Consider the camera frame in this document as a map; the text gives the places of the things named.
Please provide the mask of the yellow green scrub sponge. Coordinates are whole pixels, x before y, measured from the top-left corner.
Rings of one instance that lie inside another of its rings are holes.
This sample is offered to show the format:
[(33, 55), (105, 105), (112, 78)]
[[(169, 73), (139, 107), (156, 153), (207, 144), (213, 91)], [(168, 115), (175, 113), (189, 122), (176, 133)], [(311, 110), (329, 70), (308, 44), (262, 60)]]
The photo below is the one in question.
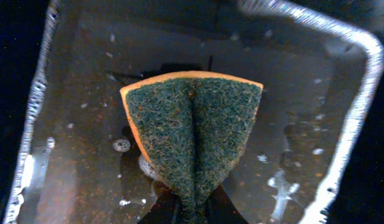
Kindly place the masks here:
[(205, 71), (171, 72), (122, 87), (133, 137), (180, 199), (183, 223), (205, 223), (206, 202), (246, 149), (263, 85)]

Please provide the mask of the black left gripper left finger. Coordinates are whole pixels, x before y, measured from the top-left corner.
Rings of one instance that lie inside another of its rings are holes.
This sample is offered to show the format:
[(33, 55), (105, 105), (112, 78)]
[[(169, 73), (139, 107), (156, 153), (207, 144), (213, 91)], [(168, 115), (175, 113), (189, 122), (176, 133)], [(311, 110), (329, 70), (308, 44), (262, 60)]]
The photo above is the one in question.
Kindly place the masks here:
[(163, 189), (138, 224), (180, 224), (181, 221), (182, 206), (178, 196), (171, 190)]

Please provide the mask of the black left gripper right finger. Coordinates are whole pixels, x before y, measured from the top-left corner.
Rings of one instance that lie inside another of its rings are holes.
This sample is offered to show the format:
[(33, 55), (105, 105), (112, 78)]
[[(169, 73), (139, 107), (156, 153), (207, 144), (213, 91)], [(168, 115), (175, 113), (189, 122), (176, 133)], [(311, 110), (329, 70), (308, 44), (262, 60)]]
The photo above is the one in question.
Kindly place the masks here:
[(206, 200), (205, 216), (208, 224), (248, 224), (236, 209), (222, 185), (219, 185)]

